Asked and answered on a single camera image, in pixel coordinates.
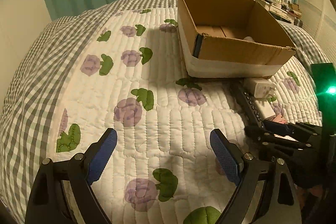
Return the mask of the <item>pink rose coaster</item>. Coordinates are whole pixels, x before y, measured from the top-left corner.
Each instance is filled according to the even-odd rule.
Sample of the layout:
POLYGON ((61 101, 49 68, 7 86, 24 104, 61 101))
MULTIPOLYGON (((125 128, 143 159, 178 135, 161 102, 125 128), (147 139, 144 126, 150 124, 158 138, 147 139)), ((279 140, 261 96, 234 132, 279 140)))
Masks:
POLYGON ((277 114, 273 119, 273 122, 280 123, 280 124, 287 124, 287 120, 282 116, 282 114, 277 114))

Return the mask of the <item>black remote control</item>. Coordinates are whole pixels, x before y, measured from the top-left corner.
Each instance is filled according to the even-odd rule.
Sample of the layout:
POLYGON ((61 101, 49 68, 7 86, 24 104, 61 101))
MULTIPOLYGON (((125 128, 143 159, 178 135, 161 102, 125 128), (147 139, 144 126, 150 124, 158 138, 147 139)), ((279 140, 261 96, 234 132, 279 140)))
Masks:
POLYGON ((239 81, 233 81, 230 83, 230 89, 232 95, 236 99, 236 102, 240 105, 247 117, 248 124, 264 128, 263 120, 255 103, 253 102, 252 96, 244 90, 242 84, 239 81))

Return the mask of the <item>white power adapter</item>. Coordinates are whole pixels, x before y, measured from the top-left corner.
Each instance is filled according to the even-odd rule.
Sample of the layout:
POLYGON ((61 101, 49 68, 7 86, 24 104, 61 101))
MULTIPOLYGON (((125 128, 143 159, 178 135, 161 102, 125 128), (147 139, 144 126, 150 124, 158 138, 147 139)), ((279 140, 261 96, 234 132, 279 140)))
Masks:
POLYGON ((274 96, 276 85, 264 78, 246 78, 243 81, 244 89, 253 97, 267 99, 274 96))

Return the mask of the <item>white charger block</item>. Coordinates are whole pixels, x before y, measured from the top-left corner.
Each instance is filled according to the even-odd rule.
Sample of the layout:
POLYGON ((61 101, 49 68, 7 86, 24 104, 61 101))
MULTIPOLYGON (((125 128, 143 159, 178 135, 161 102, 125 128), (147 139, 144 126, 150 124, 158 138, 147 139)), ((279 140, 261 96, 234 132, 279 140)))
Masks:
POLYGON ((254 104, 262 120, 273 119, 276 116, 276 113, 267 100, 254 100, 254 104))

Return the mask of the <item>grey checkered bed cover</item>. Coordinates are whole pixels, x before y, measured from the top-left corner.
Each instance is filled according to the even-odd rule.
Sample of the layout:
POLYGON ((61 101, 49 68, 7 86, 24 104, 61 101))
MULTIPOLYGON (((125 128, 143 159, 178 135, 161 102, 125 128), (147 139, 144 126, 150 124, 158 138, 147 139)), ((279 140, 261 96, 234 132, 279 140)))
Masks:
MULTIPOLYGON (((93 22, 103 25, 110 16, 124 11, 142 15, 153 9, 177 9, 177 1, 115 1, 83 12, 79 16, 66 16, 52 22, 33 43, 15 72, 1 114, 1 201, 15 223, 25 223, 31 189, 42 161, 45 158, 50 158, 53 162, 65 161, 74 156, 62 160, 55 158, 60 126, 55 123, 54 116, 61 113, 59 97, 64 94, 65 81, 70 77, 70 58, 77 53, 76 49, 67 46, 68 24, 82 20, 84 24, 93 22)), ((276 115, 281 113, 288 123, 314 124, 322 127, 324 136, 335 136, 333 64, 324 58, 301 60, 298 51, 303 46, 295 36, 299 28, 279 21, 278 23, 294 43, 295 55, 271 77, 250 77, 264 78, 276 85, 273 97, 258 99, 251 95, 253 102, 267 100, 276 115)), ((187 77, 192 83, 216 80, 191 77, 188 73, 187 77)), ((227 83, 230 89, 230 83, 233 81, 239 81, 243 86, 244 79, 246 78, 220 80, 227 83)), ((245 118, 243 130, 249 126, 248 119, 246 116, 245 118)), ((245 139, 248 145, 246 151, 236 144, 242 153, 249 152, 262 161, 277 159, 274 156, 262 157, 254 141, 246 134, 245 139)), ((328 175, 322 184, 306 189, 293 182, 301 211, 301 223, 335 223, 335 148, 333 155, 328 175)), ((263 185, 262 181, 257 183, 242 223, 252 223, 263 185)), ((77 223, 85 223, 68 181, 64 182, 64 188, 77 223)))

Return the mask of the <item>white cylindrical bottle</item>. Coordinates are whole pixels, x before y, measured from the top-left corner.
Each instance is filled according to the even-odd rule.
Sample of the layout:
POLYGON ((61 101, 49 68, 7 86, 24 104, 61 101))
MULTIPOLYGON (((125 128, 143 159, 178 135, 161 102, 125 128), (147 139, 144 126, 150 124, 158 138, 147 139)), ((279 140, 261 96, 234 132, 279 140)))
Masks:
POLYGON ((244 40, 249 41, 249 42, 254 42, 254 39, 251 36, 246 36, 244 40))

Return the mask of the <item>white dressing table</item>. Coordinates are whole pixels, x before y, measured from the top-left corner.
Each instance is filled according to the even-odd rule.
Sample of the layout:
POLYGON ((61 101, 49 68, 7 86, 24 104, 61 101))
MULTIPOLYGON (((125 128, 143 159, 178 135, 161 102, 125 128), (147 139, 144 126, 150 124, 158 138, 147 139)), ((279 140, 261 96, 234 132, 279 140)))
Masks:
POLYGON ((302 26, 302 24, 300 23, 300 20, 298 18, 296 18, 295 16, 293 16, 292 14, 290 14, 289 12, 278 8, 276 5, 268 3, 264 0, 255 0, 257 3, 259 3, 260 5, 262 5, 262 7, 264 7, 264 9, 266 9, 266 11, 270 12, 270 14, 277 20, 283 21, 283 22, 287 22, 289 24, 295 25, 295 26, 302 26))

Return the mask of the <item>open cardboard box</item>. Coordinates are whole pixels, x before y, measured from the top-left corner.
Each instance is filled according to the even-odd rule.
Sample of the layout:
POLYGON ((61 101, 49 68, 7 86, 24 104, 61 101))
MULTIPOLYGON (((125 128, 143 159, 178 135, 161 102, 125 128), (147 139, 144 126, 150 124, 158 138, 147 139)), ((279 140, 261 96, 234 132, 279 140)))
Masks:
POLYGON ((295 55, 278 21, 254 0, 178 0, 187 73, 205 79, 271 77, 295 55), (244 40, 251 36, 254 42, 244 40))

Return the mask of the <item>floral quilted white mat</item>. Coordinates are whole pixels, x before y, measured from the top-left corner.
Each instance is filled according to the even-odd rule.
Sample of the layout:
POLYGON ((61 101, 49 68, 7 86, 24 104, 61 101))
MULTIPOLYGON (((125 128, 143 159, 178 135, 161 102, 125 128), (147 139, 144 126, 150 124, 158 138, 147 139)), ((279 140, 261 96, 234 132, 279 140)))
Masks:
POLYGON ((182 31, 175 8, 67 26, 77 53, 54 116, 55 158, 116 130, 116 148, 92 184, 112 223, 215 223, 234 191, 217 169, 210 132, 220 129, 246 151, 246 118, 227 83, 188 79, 182 31))

